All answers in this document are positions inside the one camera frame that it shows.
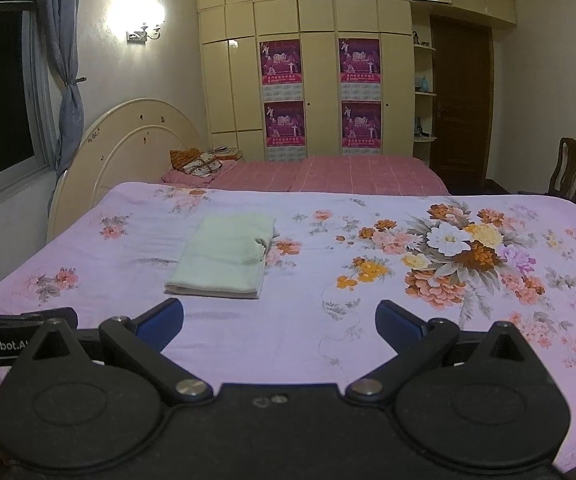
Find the orange pillow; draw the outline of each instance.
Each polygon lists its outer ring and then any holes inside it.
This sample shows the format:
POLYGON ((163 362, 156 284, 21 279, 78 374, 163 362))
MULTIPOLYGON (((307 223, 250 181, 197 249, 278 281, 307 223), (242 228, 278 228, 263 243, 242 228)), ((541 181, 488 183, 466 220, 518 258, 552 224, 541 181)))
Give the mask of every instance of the orange pillow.
POLYGON ((196 160, 200 155, 201 152, 197 148, 191 148, 187 151, 170 150, 170 162, 172 162, 172 167, 175 170, 181 171, 185 165, 196 160))

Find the light green towel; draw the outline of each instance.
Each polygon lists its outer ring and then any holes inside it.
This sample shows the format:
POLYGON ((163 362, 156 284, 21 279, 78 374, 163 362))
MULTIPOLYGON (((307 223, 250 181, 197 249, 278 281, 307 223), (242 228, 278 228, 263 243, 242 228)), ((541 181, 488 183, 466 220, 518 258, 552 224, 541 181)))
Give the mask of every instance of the light green towel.
POLYGON ((256 299, 275 219, 263 214, 207 216, 188 240, 165 289, 173 294, 256 299))

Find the floral bedspread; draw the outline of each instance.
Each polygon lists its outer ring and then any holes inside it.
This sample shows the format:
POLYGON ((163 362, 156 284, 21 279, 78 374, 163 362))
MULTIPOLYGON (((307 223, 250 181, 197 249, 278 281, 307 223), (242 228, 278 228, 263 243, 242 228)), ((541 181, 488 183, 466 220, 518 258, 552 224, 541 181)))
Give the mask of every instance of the floral bedspread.
MULTIPOLYGON (((260 300, 183 297, 164 354, 224 382, 348 383, 394 356, 374 311, 390 299, 466 330, 512 321, 559 384, 576 465, 576 206, 541 196, 391 197, 121 184, 0 283, 0 310, 72 306, 79 326, 163 301, 206 214, 277 218, 260 300)), ((5 370, 0 369, 0 381, 5 370)))

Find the blue gripper pad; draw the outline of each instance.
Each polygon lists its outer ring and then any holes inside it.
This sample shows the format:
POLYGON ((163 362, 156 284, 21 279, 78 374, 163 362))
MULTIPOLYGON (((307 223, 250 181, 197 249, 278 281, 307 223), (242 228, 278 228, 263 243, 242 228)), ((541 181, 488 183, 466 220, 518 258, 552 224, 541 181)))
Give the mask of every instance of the blue gripper pad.
POLYGON ((157 352, 161 352, 183 327, 183 305, 179 300, 171 301, 154 316, 140 323, 136 336, 157 352))
POLYGON ((428 333, 424 320, 389 300, 379 303, 375 325, 379 335, 398 354, 428 333))

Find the bed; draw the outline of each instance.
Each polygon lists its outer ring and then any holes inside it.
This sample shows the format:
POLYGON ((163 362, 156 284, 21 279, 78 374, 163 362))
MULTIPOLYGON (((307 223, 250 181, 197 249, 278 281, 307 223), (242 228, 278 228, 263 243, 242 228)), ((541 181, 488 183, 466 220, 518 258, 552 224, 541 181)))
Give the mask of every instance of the bed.
POLYGON ((556 464, 576 466, 576 206, 564 200, 126 183, 0 283, 0 310, 72 306, 83 328, 135 316, 166 298, 164 282, 197 223, 235 210, 277 218, 261 299, 181 298, 186 323, 165 355, 217 388, 343 388, 393 356, 374 327, 384 298, 468 330, 511 320, 570 403, 556 464))
MULTIPOLYGON (((60 178, 47 241, 65 231, 122 182, 160 182, 169 151, 204 148, 193 125, 172 105, 136 99, 114 107, 84 134, 60 178)), ((443 195, 441 179, 407 156, 310 156, 302 162, 243 162, 202 187, 250 191, 319 191, 381 195, 443 195)))

